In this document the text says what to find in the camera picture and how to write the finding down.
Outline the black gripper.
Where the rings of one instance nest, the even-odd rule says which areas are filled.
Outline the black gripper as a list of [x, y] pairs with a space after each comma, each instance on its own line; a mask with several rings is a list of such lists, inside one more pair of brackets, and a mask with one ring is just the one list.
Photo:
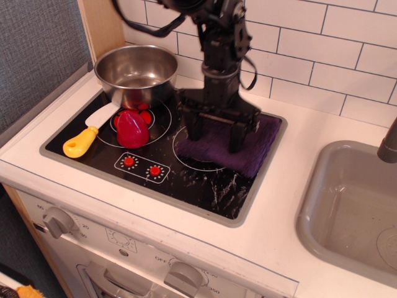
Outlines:
[[247, 133], [258, 129], [260, 111], [239, 95], [239, 87], [239, 70], [231, 73], [205, 70], [202, 89], [178, 90], [190, 140], [199, 140], [203, 134], [204, 118], [212, 118], [232, 125], [229, 151], [241, 151]]

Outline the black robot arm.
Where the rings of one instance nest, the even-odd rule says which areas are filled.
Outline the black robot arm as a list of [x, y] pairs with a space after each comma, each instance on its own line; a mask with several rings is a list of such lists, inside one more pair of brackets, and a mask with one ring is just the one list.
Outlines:
[[206, 118], [231, 126], [229, 151], [241, 150], [246, 135], [258, 128], [259, 109], [239, 95], [241, 64], [248, 61], [252, 37], [242, 1], [161, 1], [165, 8], [192, 18], [203, 51], [202, 89], [180, 89], [180, 109], [188, 136], [203, 136]]

